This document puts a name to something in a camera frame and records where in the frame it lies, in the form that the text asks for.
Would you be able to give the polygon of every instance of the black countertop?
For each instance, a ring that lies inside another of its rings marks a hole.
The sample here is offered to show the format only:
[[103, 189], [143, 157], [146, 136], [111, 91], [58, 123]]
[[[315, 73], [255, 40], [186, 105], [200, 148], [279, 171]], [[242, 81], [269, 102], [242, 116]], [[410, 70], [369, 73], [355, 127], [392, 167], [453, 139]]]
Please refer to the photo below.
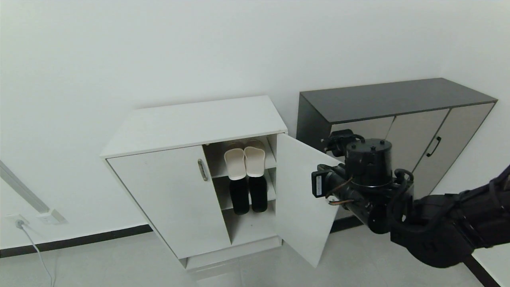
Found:
[[303, 91], [300, 94], [330, 123], [497, 101], [443, 78]]

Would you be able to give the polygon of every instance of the wall socket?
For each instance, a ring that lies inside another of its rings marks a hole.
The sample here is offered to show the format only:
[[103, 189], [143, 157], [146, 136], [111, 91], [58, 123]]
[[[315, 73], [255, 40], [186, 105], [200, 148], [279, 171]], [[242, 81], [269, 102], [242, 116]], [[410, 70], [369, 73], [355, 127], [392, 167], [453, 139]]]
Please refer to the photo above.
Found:
[[9, 220], [10, 222], [12, 222], [13, 224], [16, 223], [16, 221], [18, 220], [22, 220], [24, 222], [25, 225], [28, 225], [29, 224], [29, 221], [26, 220], [23, 216], [21, 216], [19, 213], [16, 213], [16, 214], [8, 214], [5, 216], [5, 219]]
[[67, 220], [65, 220], [65, 218], [53, 208], [46, 213], [41, 213], [37, 215], [36, 217], [44, 224], [48, 225], [67, 223]]

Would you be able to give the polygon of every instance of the floor tile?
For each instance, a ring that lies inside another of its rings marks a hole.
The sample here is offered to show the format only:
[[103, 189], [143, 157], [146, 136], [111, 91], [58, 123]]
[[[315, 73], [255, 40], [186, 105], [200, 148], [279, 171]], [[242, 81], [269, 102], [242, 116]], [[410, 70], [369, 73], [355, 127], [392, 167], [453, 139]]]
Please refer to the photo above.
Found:
[[449, 286], [471, 275], [464, 264], [445, 269], [430, 267], [391, 242], [389, 234], [374, 234], [364, 226], [345, 232], [360, 240], [388, 286]]
[[[361, 226], [329, 236], [313, 268], [285, 242], [281, 248], [184, 270], [154, 233], [43, 252], [55, 287], [481, 287], [463, 265], [436, 269], [422, 264], [389, 235]], [[0, 259], [0, 284], [47, 287], [37, 254]]]
[[[46, 267], [55, 277], [56, 251], [42, 253]], [[48, 287], [49, 278], [36, 253], [0, 259], [0, 286]]]
[[196, 282], [154, 233], [115, 240], [104, 287], [196, 286]]

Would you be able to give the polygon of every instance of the white slipper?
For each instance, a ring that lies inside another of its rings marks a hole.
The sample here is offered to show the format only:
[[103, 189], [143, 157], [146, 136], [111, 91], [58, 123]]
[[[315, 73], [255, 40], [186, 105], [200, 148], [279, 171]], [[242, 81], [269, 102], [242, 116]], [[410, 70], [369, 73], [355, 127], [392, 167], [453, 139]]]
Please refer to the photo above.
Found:
[[256, 139], [248, 141], [244, 148], [244, 156], [246, 157], [246, 173], [248, 176], [263, 176], [266, 164], [264, 144]]
[[239, 180], [246, 177], [246, 166], [244, 165], [243, 144], [235, 142], [227, 147], [223, 158], [225, 159], [228, 178]]

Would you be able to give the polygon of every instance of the cabinet handle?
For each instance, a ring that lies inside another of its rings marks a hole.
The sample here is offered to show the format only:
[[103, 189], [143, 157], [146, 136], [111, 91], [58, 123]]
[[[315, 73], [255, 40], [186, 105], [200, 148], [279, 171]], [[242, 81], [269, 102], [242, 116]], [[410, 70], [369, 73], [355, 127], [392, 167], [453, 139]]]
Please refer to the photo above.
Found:
[[198, 168], [200, 169], [200, 173], [202, 174], [203, 180], [207, 181], [207, 175], [205, 170], [203, 169], [203, 161], [201, 159], [198, 160]]
[[438, 137], [436, 137], [436, 139], [438, 140], [438, 144], [436, 145], [436, 147], [434, 148], [434, 150], [433, 150], [431, 153], [427, 153], [427, 154], [426, 154], [426, 156], [427, 156], [427, 157], [431, 157], [431, 156], [432, 156], [432, 154], [434, 154], [434, 152], [435, 152], [435, 151], [436, 151], [436, 149], [438, 148], [439, 143], [441, 142], [441, 137], [440, 137], [440, 136], [438, 136]]

